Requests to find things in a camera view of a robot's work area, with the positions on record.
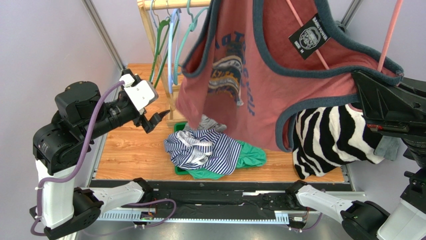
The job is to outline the thin pink wire hanger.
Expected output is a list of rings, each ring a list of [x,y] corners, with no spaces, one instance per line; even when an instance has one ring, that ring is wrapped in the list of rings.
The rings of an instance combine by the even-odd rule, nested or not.
[[[386,60],[386,56],[387,56],[387,52],[391,43],[391,39],[392,39],[392,35],[398,20],[398,16],[401,10],[401,7],[403,5],[403,0],[397,0],[393,9],[393,13],[392,13],[392,17],[391,20],[389,22],[389,26],[387,29],[387,33],[386,33],[386,37],[383,43],[383,47],[382,47],[382,51],[380,54],[380,59],[378,61],[378,65],[377,65],[377,71],[381,72]],[[288,5],[288,7],[290,8],[292,14],[294,15],[295,19],[297,20],[298,24],[300,27],[302,27],[304,24],[302,23],[300,16],[298,15],[297,11],[295,10],[292,2],[290,0],[286,0],[286,3]]]

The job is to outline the light blue plastic hanger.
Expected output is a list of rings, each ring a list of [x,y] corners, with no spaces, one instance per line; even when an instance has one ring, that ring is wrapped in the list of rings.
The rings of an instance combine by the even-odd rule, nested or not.
[[[174,53],[177,53],[177,47],[173,48],[173,42],[176,38],[176,35],[179,34],[179,23],[180,23],[180,15],[181,9],[176,8],[173,10],[170,16],[170,28],[171,32],[168,34],[168,42],[167,42],[167,81],[168,81],[168,90],[172,94],[173,86],[177,85],[177,77],[175,76],[175,58]]]

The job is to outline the maroon printed tank top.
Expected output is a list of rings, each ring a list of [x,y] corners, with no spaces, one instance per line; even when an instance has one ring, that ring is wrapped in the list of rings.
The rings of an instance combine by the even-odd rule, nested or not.
[[[299,112],[358,101],[352,72],[402,81],[380,57],[338,27],[326,0],[213,0],[175,106],[191,127],[205,115],[231,138],[290,152]]]

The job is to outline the grey tank top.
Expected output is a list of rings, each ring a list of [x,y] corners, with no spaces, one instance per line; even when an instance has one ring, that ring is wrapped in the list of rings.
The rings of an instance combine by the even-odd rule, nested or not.
[[[203,114],[201,116],[201,120],[197,127],[192,128],[189,126],[188,123],[186,123],[183,128],[184,131],[211,130],[211,129],[217,132],[224,132],[227,129],[227,126],[225,124],[218,123],[214,119],[209,118],[208,116]]]

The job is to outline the blue striped tank top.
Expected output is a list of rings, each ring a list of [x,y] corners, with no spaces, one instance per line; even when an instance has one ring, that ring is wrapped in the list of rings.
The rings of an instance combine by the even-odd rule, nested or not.
[[[179,130],[163,141],[171,162],[183,170],[206,169],[230,175],[237,166],[241,144],[214,129]]]

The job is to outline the green tank top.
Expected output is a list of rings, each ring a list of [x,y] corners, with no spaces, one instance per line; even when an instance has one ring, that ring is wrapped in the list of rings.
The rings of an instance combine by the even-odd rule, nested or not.
[[[235,165],[235,169],[262,167],[267,162],[267,155],[264,150],[254,147],[246,142],[237,141],[240,146],[240,154]],[[218,180],[226,174],[218,174],[205,168],[186,170],[195,180],[211,179]]]

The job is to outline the green velvet hanger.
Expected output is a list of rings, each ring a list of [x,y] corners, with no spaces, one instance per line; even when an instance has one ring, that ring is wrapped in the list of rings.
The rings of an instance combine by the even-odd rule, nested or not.
[[[164,68],[167,67],[166,83],[164,84],[168,90],[172,89],[172,86],[176,85],[177,76],[174,74],[177,72],[173,70],[174,59],[173,57],[173,42],[179,40],[179,24],[180,24],[180,13],[179,8],[174,9],[172,13],[169,13],[165,19],[161,20],[154,10],[155,1],[151,1],[149,5],[150,16],[155,17],[153,20],[154,29],[156,30],[154,40],[154,54],[153,63],[149,80],[151,81],[154,88],[157,87],[162,74],[165,72]]]

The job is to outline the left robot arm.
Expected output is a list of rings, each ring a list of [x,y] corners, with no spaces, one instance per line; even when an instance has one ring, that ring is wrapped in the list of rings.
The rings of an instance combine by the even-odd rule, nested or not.
[[[130,69],[105,93],[94,82],[77,81],[56,95],[57,112],[33,136],[38,184],[36,206],[29,211],[44,226],[40,236],[57,240],[88,228],[110,210],[152,203],[153,188],[141,177],[98,190],[81,188],[75,180],[95,139],[128,122],[152,132],[168,114],[146,118],[146,107],[158,97],[151,81]]]

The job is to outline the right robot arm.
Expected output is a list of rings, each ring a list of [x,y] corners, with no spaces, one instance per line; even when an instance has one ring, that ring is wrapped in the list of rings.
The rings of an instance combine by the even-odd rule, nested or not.
[[[286,189],[285,203],[329,216],[354,240],[421,240],[426,235],[426,84],[404,78],[398,85],[390,85],[363,71],[351,76],[363,129],[401,139],[407,146],[405,156],[420,169],[405,172],[409,184],[393,213],[371,201],[335,197],[302,180]]]

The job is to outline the teal plastic hanger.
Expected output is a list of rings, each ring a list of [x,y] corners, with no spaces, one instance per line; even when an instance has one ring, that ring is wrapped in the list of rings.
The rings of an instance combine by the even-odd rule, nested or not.
[[[187,3],[186,3],[186,11],[187,11],[187,14],[191,18],[191,23],[188,25],[188,28],[187,28],[185,34],[183,35],[180,44],[176,46],[175,59],[174,59],[174,62],[173,62],[173,70],[171,72],[172,73],[172,75],[171,75],[172,86],[178,85],[178,75],[181,74],[180,72],[178,72],[179,66],[180,66],[180,57],[181,57],[183,48],[185,46],[185,43],[187,41],[187,38],[188,38],[189,34],[194,32],[195,29],[197,28],[198,20],[199,20],[199,17],[201,16],[201,14],[208,9],[208,7],[203,7],[196,15],[193,15],[190,11],[190,5],[191,5],[191,1],[188,0]]]

